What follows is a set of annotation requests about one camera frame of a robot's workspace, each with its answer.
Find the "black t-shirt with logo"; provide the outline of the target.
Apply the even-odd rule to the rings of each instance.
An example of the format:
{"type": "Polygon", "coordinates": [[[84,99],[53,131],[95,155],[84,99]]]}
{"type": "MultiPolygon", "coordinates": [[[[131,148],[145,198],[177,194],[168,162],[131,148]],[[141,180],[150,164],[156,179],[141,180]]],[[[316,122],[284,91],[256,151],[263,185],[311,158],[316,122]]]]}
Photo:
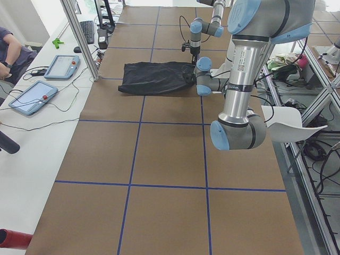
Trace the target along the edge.
{"type": "Polygon", "coordinates": [[[155,96],[187,89],[182,77],[186,62],[150,63],[138,62],[124,65],[123,82],[118,91],[138,95],[155,96]]]}

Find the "pile of colourful cloths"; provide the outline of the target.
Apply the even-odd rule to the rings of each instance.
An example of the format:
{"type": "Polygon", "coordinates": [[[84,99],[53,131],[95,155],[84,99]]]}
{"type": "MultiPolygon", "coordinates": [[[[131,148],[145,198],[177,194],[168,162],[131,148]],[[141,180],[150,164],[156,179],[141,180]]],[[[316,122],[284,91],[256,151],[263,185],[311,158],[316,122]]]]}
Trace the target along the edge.
{"type": "Polygon", "coordinates": [[[308,64],[309,61],[304,54],[302,56],[297,53],[276,54],[267,61],[267,68],[275,80],[291,82],[301,79],[301,72],[308,64]]]}

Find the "black power adapter box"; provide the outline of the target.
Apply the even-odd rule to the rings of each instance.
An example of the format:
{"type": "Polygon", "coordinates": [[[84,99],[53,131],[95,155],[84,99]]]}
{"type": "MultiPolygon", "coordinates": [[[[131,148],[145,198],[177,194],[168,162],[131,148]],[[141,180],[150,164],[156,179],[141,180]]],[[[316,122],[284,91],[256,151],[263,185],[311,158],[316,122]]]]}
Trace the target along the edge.
{"type": "Polygon", "coordinates": [[[107,49],[108,47],[108,33],[106,29],[97,29],[98,46],[100,49],[107,49]]]}

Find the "black computer keyboard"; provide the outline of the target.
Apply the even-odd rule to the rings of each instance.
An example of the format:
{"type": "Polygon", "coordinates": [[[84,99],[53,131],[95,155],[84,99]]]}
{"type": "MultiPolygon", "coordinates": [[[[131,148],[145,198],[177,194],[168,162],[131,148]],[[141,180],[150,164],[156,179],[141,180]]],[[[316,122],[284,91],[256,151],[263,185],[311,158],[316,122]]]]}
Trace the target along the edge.
{"type": "Polygon", "coordinates": [[[94,22],[93,21],[81,21],[79,22],[80,28],[84,34],[87,44],[93,44],[94,37],[94,22]]]}

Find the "black computer mouse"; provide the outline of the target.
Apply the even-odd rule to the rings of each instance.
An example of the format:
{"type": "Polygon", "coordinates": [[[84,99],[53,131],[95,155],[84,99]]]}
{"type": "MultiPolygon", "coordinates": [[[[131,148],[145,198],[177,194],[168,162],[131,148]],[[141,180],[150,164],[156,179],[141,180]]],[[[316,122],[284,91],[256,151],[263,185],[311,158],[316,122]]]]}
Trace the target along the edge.
{"type": "Polygon", "coordinates": [[[79,46],[74,47],[73,51],[74,51],[75,53],[81,53],[81,49],[80,49],[79,46]]]}

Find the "upper blue teach pendant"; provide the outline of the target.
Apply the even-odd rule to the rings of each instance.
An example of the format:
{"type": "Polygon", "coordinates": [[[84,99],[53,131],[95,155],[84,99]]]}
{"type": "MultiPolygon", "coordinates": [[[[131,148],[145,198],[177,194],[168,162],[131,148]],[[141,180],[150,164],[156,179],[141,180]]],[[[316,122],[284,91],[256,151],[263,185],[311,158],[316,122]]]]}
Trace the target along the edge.
{"type": "Polygon", "coordinates": [[[80,58],[76,55],[56,55],[44,74],[49,80],[68,80],[77,70],[80,58]]]}

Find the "blue teach pendant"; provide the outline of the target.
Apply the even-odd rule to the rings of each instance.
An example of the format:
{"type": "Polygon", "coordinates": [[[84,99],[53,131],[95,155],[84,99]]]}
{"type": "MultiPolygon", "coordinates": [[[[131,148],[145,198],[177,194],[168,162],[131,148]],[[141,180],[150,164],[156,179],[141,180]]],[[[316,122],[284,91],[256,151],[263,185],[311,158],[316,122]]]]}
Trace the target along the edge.
{"type": "Polygon", "coordinates": [[[76,55],[56,55],[44,74],[49,80],[68,80],[77,70],[80,58],[76,55]]]}
{"type": "Polygon", "coordinates": [[[57,87],[37,81],[12,100],[8,106],[23,115],[30,116],[39,111],[57,93],[57,87]]]}

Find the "green plastic clamp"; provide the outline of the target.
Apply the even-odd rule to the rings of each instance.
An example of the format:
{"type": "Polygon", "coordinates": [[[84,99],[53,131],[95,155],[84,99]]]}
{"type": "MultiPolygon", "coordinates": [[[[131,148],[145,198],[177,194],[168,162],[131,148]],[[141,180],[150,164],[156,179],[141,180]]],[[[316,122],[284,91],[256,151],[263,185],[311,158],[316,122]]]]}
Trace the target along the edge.
{"type": "Polygon", "coordinates": [[[53,45],[55,46],[56,49],[59,49],[60,48],[60,45],[64,44],[63,41],[61,41],[59,38],[55,38],[53,41],[52,41],[53,45]]]}

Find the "lower blue teach pendant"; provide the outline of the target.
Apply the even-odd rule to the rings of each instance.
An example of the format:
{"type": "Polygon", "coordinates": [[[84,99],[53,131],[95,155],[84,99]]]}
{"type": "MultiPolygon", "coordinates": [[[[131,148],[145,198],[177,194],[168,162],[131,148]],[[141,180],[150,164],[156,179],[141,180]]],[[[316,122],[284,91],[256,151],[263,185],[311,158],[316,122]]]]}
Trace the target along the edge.
{"type": "Polygon", "coordinates": [[[57,93],[57,87],[37,81],[12,100],[8,106],[23,115],[30,116],[39,111],[57,93]]]}

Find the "seated person in purple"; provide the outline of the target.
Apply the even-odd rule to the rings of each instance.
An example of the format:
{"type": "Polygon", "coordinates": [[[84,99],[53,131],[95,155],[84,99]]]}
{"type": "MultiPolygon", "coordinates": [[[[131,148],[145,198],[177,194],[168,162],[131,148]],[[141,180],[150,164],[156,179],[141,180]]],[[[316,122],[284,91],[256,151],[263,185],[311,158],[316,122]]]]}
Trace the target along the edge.
{"type": "Polygon", "coordinates": [[[22,46],[13,33],[1,27],[1,80],[17,84],[37,55],[36,51],[22,46]]]}

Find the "red cylinder object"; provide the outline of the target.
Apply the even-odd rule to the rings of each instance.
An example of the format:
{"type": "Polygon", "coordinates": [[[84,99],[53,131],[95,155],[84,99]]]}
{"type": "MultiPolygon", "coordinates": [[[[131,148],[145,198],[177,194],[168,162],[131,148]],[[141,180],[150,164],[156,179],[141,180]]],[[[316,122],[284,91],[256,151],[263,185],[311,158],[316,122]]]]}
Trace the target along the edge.
{"type": "Polygon", "coordinates": [[[32,234],[1,229],[1,248],[26,250],[32,237],[32,234]]]}

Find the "white pedestal column base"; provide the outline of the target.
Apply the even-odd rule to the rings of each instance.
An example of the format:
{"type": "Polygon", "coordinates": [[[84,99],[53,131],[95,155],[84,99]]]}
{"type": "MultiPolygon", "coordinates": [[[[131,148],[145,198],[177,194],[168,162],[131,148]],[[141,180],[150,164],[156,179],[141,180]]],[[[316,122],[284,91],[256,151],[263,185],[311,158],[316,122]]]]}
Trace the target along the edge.
{"type": "Polygon", "coordinates": [[[230,39],[225,62],[218,69],[211,69],[210,73],[212,77],[219,79],[228,79],[230,77],[230,69],[234,59],[234,49],[235,45],[230,39]]]}

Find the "aluminium frame post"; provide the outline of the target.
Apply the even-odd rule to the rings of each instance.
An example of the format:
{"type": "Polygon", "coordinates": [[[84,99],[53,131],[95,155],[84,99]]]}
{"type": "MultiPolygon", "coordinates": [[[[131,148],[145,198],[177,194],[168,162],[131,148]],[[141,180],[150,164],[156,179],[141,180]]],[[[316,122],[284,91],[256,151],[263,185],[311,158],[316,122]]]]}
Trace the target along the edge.
{"type": "Polygon", "coordinates": [[[81,49],[82,56],[86,62],[86,65],[91,73],[91,76],[94,81],[99,79],[98,69],[95,65],[94,60],[92,59],[92,54],[88,48],[88,44],[86,42],[85,36],[80,27],[77,15],[75,13],[75,9],[73,7],[71,0],[60,0],[61,5],[63,7],[64,13],[67,17],[67,20],[70,24],[71,30],[75,36],[75,39],[78,43],[78,46],[81,49]]]}

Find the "aluminium side frame rack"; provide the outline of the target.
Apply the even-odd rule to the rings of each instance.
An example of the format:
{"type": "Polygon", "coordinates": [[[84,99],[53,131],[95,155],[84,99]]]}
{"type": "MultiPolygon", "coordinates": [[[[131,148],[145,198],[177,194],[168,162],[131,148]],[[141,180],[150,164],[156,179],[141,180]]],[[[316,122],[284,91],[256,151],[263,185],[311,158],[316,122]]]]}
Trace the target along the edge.
{"type": "Polygon", "coordinates": [[[279,161],[306,254],[339,254],[339,60],[327,55],[338,38],[338,25],[315,21],[308,39],[273,47],[306,56],[301,78],[281,82],[264,67],[258,82],[273,105],[290,101],[302,122],[279,161]]]}

